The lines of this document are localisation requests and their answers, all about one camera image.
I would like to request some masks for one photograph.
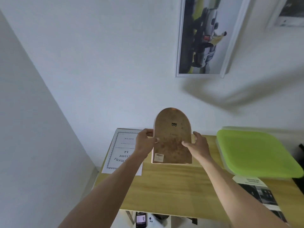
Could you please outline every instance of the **green container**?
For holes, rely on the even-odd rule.
[[[226,166],[236,175],[273,178],[304,175],[302,167],[270,134],[219,130],[216,137]]]

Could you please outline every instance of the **person's right hand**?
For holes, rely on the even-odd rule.
[[[209,146],[207,143],[207,139],[205,137],[202,137],[200,133],[197,133],[196,131],[193,131],[193,134],[196,137],[196,141],[194,144],[182,141],[182,145],[187,147],[192,154],[193,157],[195,157],[196,160],[200,160],[201,158],[204,159],[212,159],[209,151]]]

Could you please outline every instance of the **hand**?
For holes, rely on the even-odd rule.
[[[195,157],[196,160],[200,161],[203,159],[212,159],[209,151],[209,146],[207,143],[207,139],[205,137],[202,137],[200,133],[197,133],[196,131],[193,131],[193,134],[196,137],[196,141],[194,144],[189,142],[182,141],[182,145],[187,147],[192,154],[193,157]]]
[[[144,159],[154,147],[154,144],[159,141],[159,138],[148,138],[153,136],[153,129],[144,129],[138,133],[136,137],[136,145],[134,153],[140,155]]]

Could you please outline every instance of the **wooden desk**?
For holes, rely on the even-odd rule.
[[[204,136],[211,156],[224,168],[216,137]],[[150,153],[142,167],[142,176],[135,176],[121,209],[229,222],[206,172],[196,160],[192,165],[152,164]],[[100,172],[95,186],[107,176]],[[295,183],[291,179],[262,181],[272,191],[289,224],[304,227],[304,196]]]

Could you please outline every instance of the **certificate paper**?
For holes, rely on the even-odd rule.
[[[135,149],[136,136],[141,130],[116,129],[102,173],[113,173]],[[142,164],[136,175],[141,176]]]

